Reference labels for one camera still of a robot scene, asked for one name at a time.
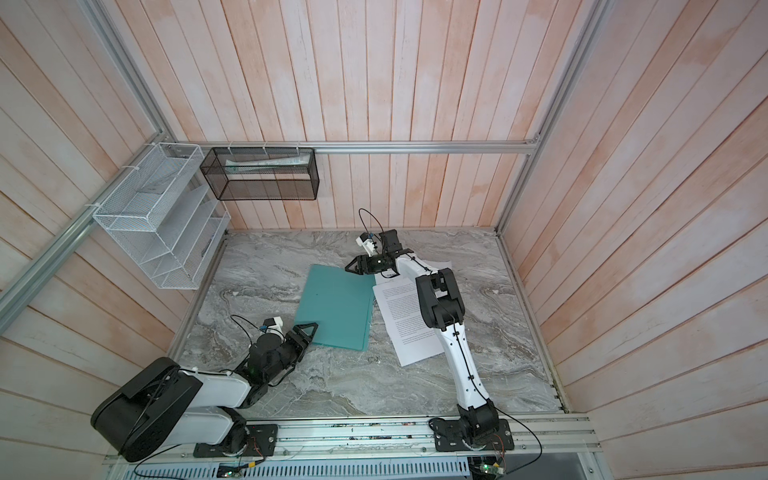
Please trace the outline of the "green file folder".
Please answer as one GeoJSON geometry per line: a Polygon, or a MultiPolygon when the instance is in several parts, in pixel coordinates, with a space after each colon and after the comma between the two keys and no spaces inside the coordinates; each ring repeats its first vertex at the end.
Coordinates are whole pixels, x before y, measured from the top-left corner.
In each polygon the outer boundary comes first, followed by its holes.
{"type": "Polygon", "coordinates": [[[342,268],[312,265],[295,315],[296,324],[317,323],[313,342],[366,351],[373,316],[375,278],[342,268]]]}

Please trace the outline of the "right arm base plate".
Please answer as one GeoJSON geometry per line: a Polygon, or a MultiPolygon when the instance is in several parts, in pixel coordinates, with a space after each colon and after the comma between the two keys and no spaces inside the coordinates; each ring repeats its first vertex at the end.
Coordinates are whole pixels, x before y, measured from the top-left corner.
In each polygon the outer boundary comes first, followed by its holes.
{"type": "Polygon", "coordinates": [[[428,426],[433,432],[438,452],[494,450],[504,453],[515,448],[509,423],[504,419],[484,432],[472,430],[462,419],[435,417],[428,421],[428,426]]]}

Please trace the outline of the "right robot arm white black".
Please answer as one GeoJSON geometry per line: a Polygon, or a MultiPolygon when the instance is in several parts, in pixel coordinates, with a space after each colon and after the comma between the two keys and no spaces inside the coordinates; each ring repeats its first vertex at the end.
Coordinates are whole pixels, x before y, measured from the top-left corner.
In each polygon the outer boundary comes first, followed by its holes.
{"type": "Polygon", "coordinates": [[[402,246],[394,229],[363,233],[356,243],[364,253],[345,271],[375,278],[375,301],[400,364],[445,355],[459,418],[433,419],[430,428],[438,439],[471,449],[484,446],[498,434],[500,420],[470,352],[466,307],[450,265],[419,258],[402,246]]]}

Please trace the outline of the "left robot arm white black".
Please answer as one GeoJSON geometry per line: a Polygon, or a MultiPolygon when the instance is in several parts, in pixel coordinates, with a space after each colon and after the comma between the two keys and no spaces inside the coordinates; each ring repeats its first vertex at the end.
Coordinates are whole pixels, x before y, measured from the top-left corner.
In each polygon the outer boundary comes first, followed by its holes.
{"type": "Polygon", "coordinates": [[[269,318],[232,370],[200,371],[160,357],[104,400],[91,426],[129,462],[186,444],[197,457],[267,452],[240,412],[295,370],[317,329],[305,323],[285,331],[280,318],[269,318]]]}

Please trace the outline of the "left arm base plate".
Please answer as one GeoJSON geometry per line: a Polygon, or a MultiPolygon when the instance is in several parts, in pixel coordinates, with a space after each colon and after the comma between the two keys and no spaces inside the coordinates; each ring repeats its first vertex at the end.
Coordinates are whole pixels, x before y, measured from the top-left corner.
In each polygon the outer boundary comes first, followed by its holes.
{"type": "Polygon", "coordinates": [[[270,457],[274,455],[278,429],[277,424],[234,426],[219,444],[196,444],[193,457],[270,457]]]}

